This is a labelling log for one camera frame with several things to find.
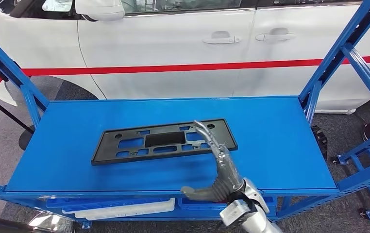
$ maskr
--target side mirror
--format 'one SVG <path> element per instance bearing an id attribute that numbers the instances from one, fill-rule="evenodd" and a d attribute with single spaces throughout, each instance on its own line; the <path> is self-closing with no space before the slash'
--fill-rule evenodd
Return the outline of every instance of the side mirror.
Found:
<path id="1" fill-rule="evenodd" d="M 121 0 L 75 0 L 75 10 L 92 21 L 120 20 L 125 15 Z"/>

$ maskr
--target robotic hand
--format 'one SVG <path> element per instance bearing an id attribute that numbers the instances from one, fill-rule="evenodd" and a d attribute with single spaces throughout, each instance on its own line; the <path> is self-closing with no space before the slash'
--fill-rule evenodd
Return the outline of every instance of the robotic hand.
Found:
<path id="1" fill-rule="evenodd" d="M 211 147 L 218 176 L 211 187 L 197 190 L 182 187 L 182 193 L 190 200 L 227 202 L 228 206 L 219 214 L 225 226 L 239 224 L 248 233 L 282 233 L 275 223 L 267 219 L 269 208 L 262 195 L 249 179 L 241 178 L 226 146 L 219 144 L 201 122 L 194 123 L 196 131 Z"/>

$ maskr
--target rectangular cutout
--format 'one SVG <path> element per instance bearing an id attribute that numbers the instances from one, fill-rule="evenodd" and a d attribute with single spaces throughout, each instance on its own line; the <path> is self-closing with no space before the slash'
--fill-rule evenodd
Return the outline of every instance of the rectangular cutout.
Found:
<path id="1" fill-rule="evenodd" d="M 186 133 L 186 139 L 188 141 L 199 141 L 199 140 L 204 140 L 202 135 L 200 135 L 197 132 L 192 132 L 192 133 Z"/>
<path id="2" fill-rule="evenodd" d="M 138 150 L 138 155 L 146 155 L 149 153 L 149 149 L 140 149 Z"/>
<path id="3" fill-rule="evenodd" d="M 151 133 L 151 131 L 150 131 L 150 130 L 142 130 L 142 131 L 137 131 L 137 132 L 135 132 L 135 133 L 139 133 L 139 134 L 141 134 L 141 135 L 147 135 L 147 134 L 150 134 L 150 133 Z"/>
<path id="4" fill-rule="evenodd" d="M 118 148 L 135 148 L 141 147 L 144 145 L 144 138 L 133 138 L 133 139 L 125 139 L 121 140 L 118 144 Z"/>
<path id="5" fill-rule="evenodd" d="M 184 132 L 150 134 L 145 137 L 145 147 L 164 146 L 185 143 Z"/>
<path id="6" fill-rule="evenodd" d="M 210 146 L 208 145 L 208 143 L 204 142 L 201 143 L 201 148 L 210 148 Z"/>
<path id="7" fill-rule="evenodd" d="M 129 155 L 129 151 L 120 151 L 117 153 L 117 157 L 126 157 Z"/>
<path id="8" fill-rule="evenodd" d="M 176 146 L 168 146 L 168 147 L 157 147 L 153 149 L 154 153 L 166 153 L 166 152 L 174 152 L 178 148 Z"/>
<path id="9" fill-rule="evenodd" d="M 182 150 L 193 150 L 194 147 L 191 144 L 182 145 Z"/>

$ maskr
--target blue table surface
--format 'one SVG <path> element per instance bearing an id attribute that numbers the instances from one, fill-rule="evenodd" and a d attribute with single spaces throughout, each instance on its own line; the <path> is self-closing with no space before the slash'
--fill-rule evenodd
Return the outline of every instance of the blue table surface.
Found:
<path id="1" fill-rule="evenodd" d="M 5 191 L 178 191 L 212 184 L 212 154 L 92 166 L 104 130 L 224 118 L 243 177 L 267 189 L 333 189 L 297 97 L 53 101 Z"/>

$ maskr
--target blue shelf rack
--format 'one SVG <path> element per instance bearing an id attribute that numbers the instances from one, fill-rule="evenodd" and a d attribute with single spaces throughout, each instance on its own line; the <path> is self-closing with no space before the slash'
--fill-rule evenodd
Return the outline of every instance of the blue shelf rack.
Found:
<path id="1" fill-rule="evenodd" d="M 47 207 L 45 200 L 183 198 L 182 186 L 199 188 L 214 180 L 211 154 L 104 166 L 91 166 L 90 158 L 107 129 L 212 118 L 227 119 L 239 144 L 239 150 L 232 152 L 235 165 L 272 200 L 275 212 L 271 219 L 284 219 L 370 189 L 370 166 L 363 168 L 358 160 L 360 154 L 370 152 L 370 139 L 338 155 L 340 164 L 353 160 L 359 171 L 335 182 L 310 128 L 320 90 L 344 59 L 370 90 L 370 68 L 355 50 L 369 27 L 370 0 L 363 0 L 298 96 L 48 101 L 0 48 L 0 81 L 9 80 L 21 90 L 35 126 L 11 180 L 0 186 L 0 199 L 89 225 L 86 219 L 64 214 L 59 207 Z M 282 134 L 286 140 L 280 140 Z M 291 203 L 292 196 L 308 197 Z M 280 208 L 276 208 L 276 198 L 283 199 Z M 195 210 L 176 202 L 171 212 L 103 221 L 218 220 L 220 208 L 207 204 L 207 208 Z"/>

